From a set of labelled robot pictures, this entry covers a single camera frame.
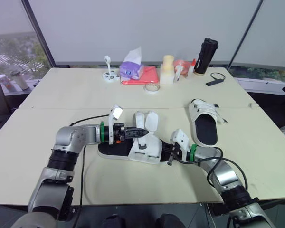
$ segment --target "robotic arm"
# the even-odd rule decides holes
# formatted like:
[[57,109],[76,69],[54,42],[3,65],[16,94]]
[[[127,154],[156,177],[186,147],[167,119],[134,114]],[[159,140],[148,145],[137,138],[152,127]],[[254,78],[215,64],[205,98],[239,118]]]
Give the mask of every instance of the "robotic arm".
[[[198,161],[210,157],[220,157],[221,155],[221,150],[214,147],[190,146],[189,138],[180,129],[173,132],[170,141],[173,148],[168,161],[169,165],[172,165],[173,158],[186,162],[197,161],[196,165],[209,173],[218,159]],[[229,210],[229,215],[240,227],[275,228],[275,225],[257,203],[258,198],[251,199],[239,177],[225,161],[219,163],[210,174],[209,179],[221,195]]]
[[74,188],[69,186],[82,148],[100,143],[122,143],[126,139],[143,137],[145,129],[125,127],[115,123],[122,108],[115,106],[109,115],[109,126],[88,124],[61,128],[56,134],[47,167],[43,168],[28,204],[28,213],[12,228],[55,228],[57,220],[66,220],[70,213]]
[[[123,123],[113,125],[121,112],[116,106],[109,116],[109,126],[103,123],[61,128],[56,135],[47,167],[41,173],[28,204],[28,213],[19,218],[12,228],[56,228],[57,220],[66,220],[71,209],[74,188],[69,186],[74,177],[74,167],[84,146],[100,143],[120,143],[125,139],[143,137],[147,130],[126,128]],[[217,159],[202,161],[205,158],[220,157],[221,150],[190,146],[189,138],[180,129],[173,132],[170,139],[173,159],[182,162],[197,161],[207,173],[217,192],[229,209],[230,216],[240,227],[275,228],[265,212],[251,199],[233,169],[224,161],[213,170]]]

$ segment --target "red cloth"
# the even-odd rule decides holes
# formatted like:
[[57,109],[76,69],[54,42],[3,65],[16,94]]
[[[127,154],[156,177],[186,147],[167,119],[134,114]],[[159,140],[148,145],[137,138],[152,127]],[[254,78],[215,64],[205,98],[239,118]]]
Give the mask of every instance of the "red cloth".
[[143,68],[143,74],[139,80],[130,79],[122,81],[123,85],[142,85],[150,82],[158,83],[158,77],[156,68],[154,66],[145,66]]

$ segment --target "person's knee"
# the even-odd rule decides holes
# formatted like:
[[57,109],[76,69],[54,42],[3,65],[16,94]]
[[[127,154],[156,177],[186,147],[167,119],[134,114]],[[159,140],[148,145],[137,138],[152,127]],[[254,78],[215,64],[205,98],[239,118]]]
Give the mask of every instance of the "person's knee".
[[156,220],[156,228],[186,228],[180,219],[173,214],[162,214],[160,218]]

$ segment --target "black thermos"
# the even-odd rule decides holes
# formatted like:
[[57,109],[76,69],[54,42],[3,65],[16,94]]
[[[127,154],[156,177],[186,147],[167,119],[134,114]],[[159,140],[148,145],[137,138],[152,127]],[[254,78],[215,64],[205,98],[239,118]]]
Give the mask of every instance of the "black thermos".
[[205,38],[201,44],[201,50],[199,53],[199,59],[194,66],[194,73],[197,75],[203,75],[211,62],[211,59],[218,49],[219,43],[216,40]]

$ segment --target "red bottle cap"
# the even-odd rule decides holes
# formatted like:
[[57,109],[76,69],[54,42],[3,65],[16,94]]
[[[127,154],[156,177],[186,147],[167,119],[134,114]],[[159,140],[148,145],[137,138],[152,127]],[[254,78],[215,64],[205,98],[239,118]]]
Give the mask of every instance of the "red bottle cap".
[[191,66],[194,66],[194,65],[195,65],[195,63],[196,63],[196,60],[195,60],[195,59],[193,59],[193,60],[192,60],[192,63],[191,63]]

